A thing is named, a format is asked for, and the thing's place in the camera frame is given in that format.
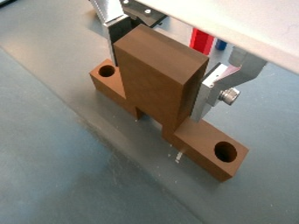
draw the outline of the hole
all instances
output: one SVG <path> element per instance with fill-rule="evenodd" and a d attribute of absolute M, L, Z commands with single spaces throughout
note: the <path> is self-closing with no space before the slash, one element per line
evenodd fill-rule
<path fill-rule="evenodd" d="M 103 66 L 99 70 L 97 70 L 97 74 L 103 77 L 109 77 L 111 75 L 113 75 L 116 69 L 112 66 Z"/>
<path fill-rule="evenodd" d="M 219 142 L 215 145 L 215 155 L 222 162 L 231 163 L 238 157 L 238 151 L 231 143 Z"/>

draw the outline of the white panel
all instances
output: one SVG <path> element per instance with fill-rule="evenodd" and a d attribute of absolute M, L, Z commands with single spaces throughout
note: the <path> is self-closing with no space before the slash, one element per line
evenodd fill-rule
<path fill-rule="evenodd" d="M 298 0 L 136 0 L 299 74 Z"/>

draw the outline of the wooden block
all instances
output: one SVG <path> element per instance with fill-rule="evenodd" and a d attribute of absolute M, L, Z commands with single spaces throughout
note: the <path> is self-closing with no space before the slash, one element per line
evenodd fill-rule
<path fill-rule="evenodd" d="M 116 43 L 125 98 L 167 129 L 192 112 L 208 57 L 139 25 Z"/>
<path fill-rule="evenodd" d="M 163 129 L 163 138 L 216 178 L 235 175 L 248 149 L 207 122 L 186 119 L 172 133 Z"/>
<path fill-rule="evenodd" d="M 95 67 L 89 72 L 89 77 L 97 91 L 113 100 L 136 119 L 140 119 L 143 112 L 127 101 L 119 68 L 113 66 L 109 59 Z"/>

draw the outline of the metal bracket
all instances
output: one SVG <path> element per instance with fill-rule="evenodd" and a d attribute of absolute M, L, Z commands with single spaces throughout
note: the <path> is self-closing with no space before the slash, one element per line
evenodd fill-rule
<path fill-rule="evenodd" d="M 132 19 L 133 28 L 140 24 L 154 28 L 167 17 L 160 11 L 151 9 L 135 0 L 120 0 L 125 14 Z"/>
<path fill-rule="evenodd" d="M 218 64 L 204 76 L 191 118 L 199 121 L 219 101 L 231 105 L 239 97 L 235 86 L 254 80 L 267 61 L 234 47 L 228 59 L 234 66 Z"/>

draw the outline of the gray table surface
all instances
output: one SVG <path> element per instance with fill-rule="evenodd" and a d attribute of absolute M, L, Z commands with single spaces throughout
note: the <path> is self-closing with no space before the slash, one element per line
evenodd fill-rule
<path fill-rule="evenodd" d="M 188 25 L 156 30 L 188 45 Z M 299 223 L 296 75 L 268 64 L 204 117 L 250 148 L 219 183 L 96 92 L 88 72 L 109 56 L 89 1 L 0 8 L 0 46 L 0 223 Z"/>

